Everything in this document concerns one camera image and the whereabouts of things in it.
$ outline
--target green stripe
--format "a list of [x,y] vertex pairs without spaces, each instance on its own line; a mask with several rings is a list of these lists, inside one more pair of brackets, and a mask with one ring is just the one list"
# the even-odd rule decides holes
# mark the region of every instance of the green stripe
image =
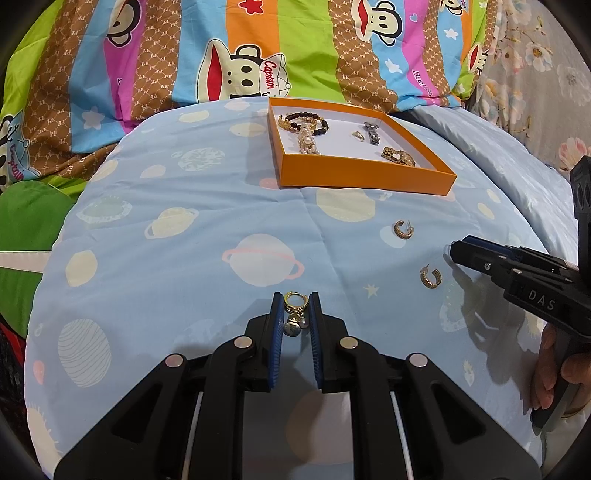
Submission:
[[336,79],[339,59],[327,0],[277,0],[279,45],[290,96],[345,102]]

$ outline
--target pendant charm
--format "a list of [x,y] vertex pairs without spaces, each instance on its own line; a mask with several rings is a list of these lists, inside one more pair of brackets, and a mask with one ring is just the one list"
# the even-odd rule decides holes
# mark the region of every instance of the pendant charm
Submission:
[[297,337],[301,332],[301,327],[296,322],[285,322],[283,325],[283,333],[288,337]]
[[372,145],[379,145],[379,136],[376,130],[379,128],[376,124],[372,124],[370,122],[364,122],[365,129],[368,131],[369,134],[369,141]]
[[320,155],[316,148],[313,131],[309,124],[301,124],[300,133],[298,134],[298,143],[300,145],[300,153],[307,155]]

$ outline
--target beaded bracelet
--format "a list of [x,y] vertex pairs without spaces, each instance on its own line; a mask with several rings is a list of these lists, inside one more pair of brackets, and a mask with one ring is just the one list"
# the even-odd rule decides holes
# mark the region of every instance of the beaded bracelet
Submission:
[[280,115],[277,120],[277,124],[285,130],[298,133],[300,131],[301,125],[298,125],[293,120],[310,124],[313,127],[316,127],[316,124],[320,122],[321,128],[316,128],[312,133],[312,135],[315,137],[318,135],[324,135],[329,130],[329,124],[326,122],[326,120],[324,120],[324,118],[322,118],[320,115],[316,115],[312,112],[291,113],[285,118]]

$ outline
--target gold earring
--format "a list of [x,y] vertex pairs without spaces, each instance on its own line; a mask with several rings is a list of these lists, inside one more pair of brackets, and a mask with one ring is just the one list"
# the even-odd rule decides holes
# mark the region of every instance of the gold earring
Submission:
[[421,269],[421,281],[423,282],[423,285],[425,285],[427,288],[437,288],[439,285],[441,285],[441,272],[438,269],[435,268],[433,272],[431,272],[435,277],[435,283],[433,283],[431,280],[427,278],[428,273],[429,264],[427,264],[426,267]]
[[412,237],[414,233],[414,227],[410,224],[410,220],[408,221],[408,228],[406,232],[403,232],[400,227],[404,225],[404,220],[399,220],[395,224],[392,225],[392,230],[396,234],[397,237],[401,238],[402,240],[408,240]]

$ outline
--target floral fabric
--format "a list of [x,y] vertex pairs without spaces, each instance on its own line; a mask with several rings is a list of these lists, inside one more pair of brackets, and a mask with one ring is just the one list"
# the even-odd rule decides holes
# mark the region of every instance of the floral fabric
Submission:
[[591,72],[538,0],[503,0],[471,111],[566,178],[591,154]]

